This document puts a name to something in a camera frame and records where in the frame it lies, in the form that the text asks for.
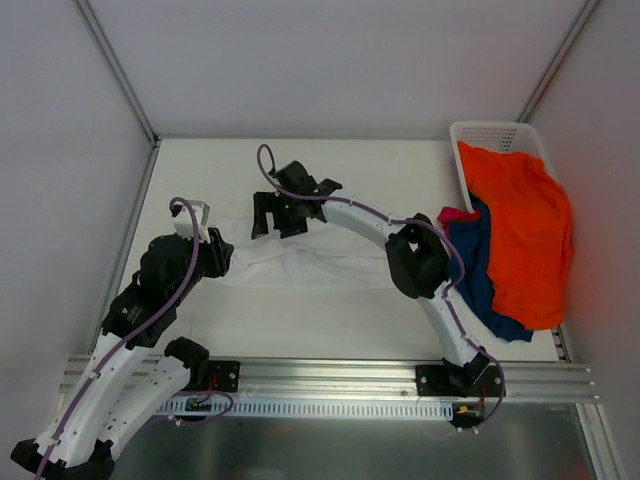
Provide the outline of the white t shirt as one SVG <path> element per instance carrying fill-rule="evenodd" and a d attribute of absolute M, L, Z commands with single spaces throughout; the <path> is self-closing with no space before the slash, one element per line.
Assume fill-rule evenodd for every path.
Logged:
<path fill-rule="evenodd" d="M 251 239 L 252 223 L 221 219 L 223 239 L 234 246 L 229 272 L 215 282 L 232 288 L 379 290 L 394 287 L 384 250 L 338 226 L 314 223 L 282 239 L 273 231 Z"/>

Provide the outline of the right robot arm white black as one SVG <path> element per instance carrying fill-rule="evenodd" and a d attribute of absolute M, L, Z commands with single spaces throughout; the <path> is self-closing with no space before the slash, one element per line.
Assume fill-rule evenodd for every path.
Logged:
<path fill-rule="evenodd" d="M 395 219 L 353 198 L 341 196 L 342 185 L 316 181 L 298 161 L 281 169 L 266 169 L 257 162 L 265 180 L 275 191 L 253 196 L 254 239 L 269 232 L 267 216 L 283 238 L 308 231 L 311 219 L 345 228 L 380 247 L 391 280 L 403 295 L 416 300 L 436 333 L 443 354 L 444 372 L 432 381 L 433 388 L 462 397 L 480 388 L 491 359 L 472 338 L 451 301 L 455 282 L 449 262 L 453 246 L 417 214 Z"/>

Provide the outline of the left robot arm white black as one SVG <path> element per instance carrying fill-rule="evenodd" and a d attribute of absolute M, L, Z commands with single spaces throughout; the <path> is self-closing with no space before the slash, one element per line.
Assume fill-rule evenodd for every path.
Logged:
<path fill-rule="evenodd" d="M 233 250 L 213 227 L 199 241 L 178 234 L 152 240 L 131 283 L 112 301 L 70 398 L 44 432 L 16 443 L 11 460 L 39 479 L 108 479 L 128 442 L 162 403 L 181 390 L 211 386 L 208 350 L 178 337 L 167 344 L 149 379 L 123 391 L 194 286 L 228 272 Z"/>

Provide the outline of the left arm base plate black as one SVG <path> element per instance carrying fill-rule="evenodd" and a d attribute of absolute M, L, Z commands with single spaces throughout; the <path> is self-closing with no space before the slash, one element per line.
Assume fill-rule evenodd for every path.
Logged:
<path fill-rule="evenodd" d="M 204 361 L 196 375 L 198 391 L 236 393 L 239 387 L 241 363 L 230 360 Z"/>

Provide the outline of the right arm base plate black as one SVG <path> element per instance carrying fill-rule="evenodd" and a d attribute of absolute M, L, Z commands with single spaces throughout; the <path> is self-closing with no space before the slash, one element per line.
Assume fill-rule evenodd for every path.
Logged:
<path fill-rule="evenodd" d="M 498 398 L 503 393 L 505 381 L 496 366 L 487 365 L 478 370 L 439 363 L 417 365 L 415 384 L 421 397 Z"/>

